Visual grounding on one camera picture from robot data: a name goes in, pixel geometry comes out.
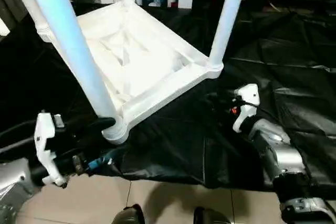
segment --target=white plastic chair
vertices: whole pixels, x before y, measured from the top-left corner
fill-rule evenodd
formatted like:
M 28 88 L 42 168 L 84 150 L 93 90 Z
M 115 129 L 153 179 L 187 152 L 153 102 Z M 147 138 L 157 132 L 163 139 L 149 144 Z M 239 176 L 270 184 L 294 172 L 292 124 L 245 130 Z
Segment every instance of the white plastic chair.
M 123 143 L 131 128 L 179 95 L 220 75 L 240 6 L 240 0 L 225 0 L 207 57 L 134 0 L 79 17 L 69 0 L 23 2 L 38 34 L 55 46 L 96 114 L 116 119 L 102 132 L 114 144 Z

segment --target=white wall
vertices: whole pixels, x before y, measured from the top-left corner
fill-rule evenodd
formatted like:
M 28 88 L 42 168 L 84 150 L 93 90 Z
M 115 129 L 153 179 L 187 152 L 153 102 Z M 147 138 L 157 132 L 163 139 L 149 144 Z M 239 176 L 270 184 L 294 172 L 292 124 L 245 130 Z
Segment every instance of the white wall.
M 10 32 L 9 29 L 0 18 L 0 36 L 6 36 L 7 34 L 9 34 L 9 32 Z

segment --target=beige floor tile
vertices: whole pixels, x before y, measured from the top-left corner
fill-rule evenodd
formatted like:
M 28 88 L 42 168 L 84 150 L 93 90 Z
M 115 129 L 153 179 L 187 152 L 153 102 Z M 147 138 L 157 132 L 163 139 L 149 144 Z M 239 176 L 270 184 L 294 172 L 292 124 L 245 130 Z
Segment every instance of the beige floor tile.
M 282 224 L 275 193 L 232 190 L 235 224 Z
M 54 222 L 51 220 L 34 219 L 31 217 L 18 216 L 16 224 L 64 224 L 64 222 Z
M 130 182 L 122 178 L 82 175 L 66 189 L 42 189 L 20 212 L 21 216 L 68 223 L 111 223 L 126 206 Z
M 133 204 L 142 207 L 146 224 L 192 224 L 197 206 L 222 212 L 233 221 L 231 193 L 225 189 L 140 180 L 131 184 L 128 206 Z
M 336 211 L 336 201 L 335 200 L 329 200 L 328 203 L 331 205 L 331 207 Z

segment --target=black cable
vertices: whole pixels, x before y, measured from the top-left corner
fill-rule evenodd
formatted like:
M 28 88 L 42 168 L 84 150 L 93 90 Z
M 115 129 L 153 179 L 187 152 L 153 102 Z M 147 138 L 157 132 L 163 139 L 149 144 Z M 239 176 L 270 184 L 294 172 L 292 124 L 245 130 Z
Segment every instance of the black cable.
M 23 123 L 19 123 L 19 124 L 16 124 L 14 125 L 13 127 L 10 127 L 6 130 L 4 130 L 3 132 L 0 132 L 0 137 L 10 133 L 11 131 L 14 131 L 14 130 L 17 130 L 18 128 L 22 127 L 22 126 L 26 126 L 26 125 L 30 125 L 30 124 L 33 124 L 35 125 L 36 123 L 36 119 L 34 120 L 29 120 L 29 121 L 26 121 L 26 122 L 23 122 Z
M 268 112 L 267 110 L 265 110 L 265 109 L 263 109 L 263 108 L 260 108 L 259 106 L 255 105 L 255 104 L 253 104 L 253 103 L 249 103 L 249 102 L 245 102 L 245 101 L 243 101 L 243 105 L 250 105 L 250 106 L 252 106 L 252 107 L 255 107 L 255 108 L 257 108 L 257 109 L 263 111 L 265 114 L 269 115 L 273 120 L 275 120 L 279 125 L 282 126 L 282 123 L 280 122 L 280 120 L 277 119 L 275 116 L 273 116 L 273 115 L 272 115 L 270 112 Z
M 5 152 L 8 152 L 12 149 L 18 148 L 20 146 L 23 146 L 23 145 L 25 145 L 27 143 L 31 143 L 31 142 L 34 142 L 34 137 L 33 136 L 28 137 L 28 138 L 23 139 L 23 140 L 20 140 L 19 142 L 16 142 L 14 144 L 7 145 L 6 147 L 0 148 L 0 154 L 3 154 Z

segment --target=black plastic sheet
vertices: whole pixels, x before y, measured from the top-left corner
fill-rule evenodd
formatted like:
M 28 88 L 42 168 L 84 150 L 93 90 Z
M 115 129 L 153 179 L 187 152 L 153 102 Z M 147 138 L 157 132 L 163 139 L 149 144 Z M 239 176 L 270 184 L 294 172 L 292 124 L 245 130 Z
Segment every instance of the black plastic sheet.
M 148 11 L 209 54 L 218 16 Z M 71 72 L 55 50 L 40 41 L 32 22 L 26 19 L 16 30 L 0 43 L 5 87 L 1 129 L 34 118 L 41 109 L 62 113 L 65 119 L 94 116 Z M 113 149 L 112 164 L 95 173 L 209 188 L 271 190 L 253 146 L 232 131 L 227 117 L 233 90 L 257 83 L 260 107 L 273 116 L 261 110 L 259 115 L 286 129 L 307 165 L 314 195 L 335 199 L 335 55 L 332 17 L 242 13 L 220 78 L 205 80 L 134 127 L 127 142 Z

